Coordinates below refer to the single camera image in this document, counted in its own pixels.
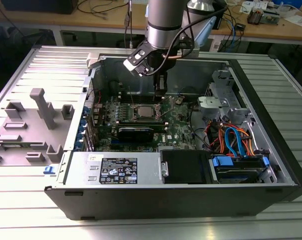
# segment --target side panel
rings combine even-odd
[[[64,189],[45,193],[72,220],[254,216],[295,187],[211,189]]]
[[[302,168],[281,135],[280,131],[276,127],[271,116],[264,107],[262,101],[254,90],[238,61],[230,60],[230,65],[238,78],[240,83],[239,87],[243,89],[245,95],[247,96],[250,104],[252,105],[252,109],[254,109],[256,115],[260,119],[261,124],[274,145],[276,152],[284,163],[293,181],[299,185],[299,188],[296,192],[294,192],[293,195],[283,199],[285,201],[293,201],[302,195]]]

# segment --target blue latch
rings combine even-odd
[[[83,125],[86,125],[86,120],[84,120],[84,119],[81,119],[80,120],[80,124],[83,126]]]
[[[75,146],[75,147],[78,147],[78,148],[81,148],[82,145],[83,145],[83,143],[82,143],[82,142],[79,142],[79,141],[75,141],[75,143],[74,143],[74,146]]]
[[[217,166],[234,166],[233,160],[230,156],[216,156],[213,158],[213,165]]]
[[[55,174],[55,167],[53,166],[46,166],[44,168],[44,171],[43,171],[43,174],[48,174],[48,175],[51,175],[51,174]]]
[[[77,132],[80,134],[81,132],[83,132],[85,130],[84,127],[79,126],[79,128],[77,129]]]
[[[84,107],[83,107],[83,113],[84,113],[84,114],[90,113],[90,109],[89,109],[87,106],[84,106]]]
[[[270,161],[266,156],[263,157],[263,162],[264,162],[265,166],[267,166],[267,167],[270,165]]]

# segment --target slotted metal table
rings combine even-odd
[[[42,87],[53,106],[76,103],[88,75],[90,53],[108,48],[43,46],[32,49],[0,93],[0,126],[8,101],[28,108],[33,87]],[[128,54],[127,50],[117,49]],[[225,53],[200,53],[220,59]],[[302,87],[267,55],[227,54],[237,59],[302,167]],[[302,196],[275,204],[255,217],[72,221],[43,192],[53,181],[39,166],[0,166],[0,239],[302,239]]]

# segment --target circuit board on desk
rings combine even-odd
[[[164,149],[195,149],[194,136],[188,123],[189,109],[177,96],[167,96],[160,103],[122,100],[111,97],[96,104],[93,111],[97,133],[97,152],[158,152]],[[152,129],[149,142],[122,142],[122,129]]]

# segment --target paper on desk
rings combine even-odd
[[[302,27],[302,16],[295,15],[295,16],[287,17],[285,18],[285,20]]]
[[[250,14],[252,8],[266,10],[267,2],[244,1],[242,3],[240,13]]]

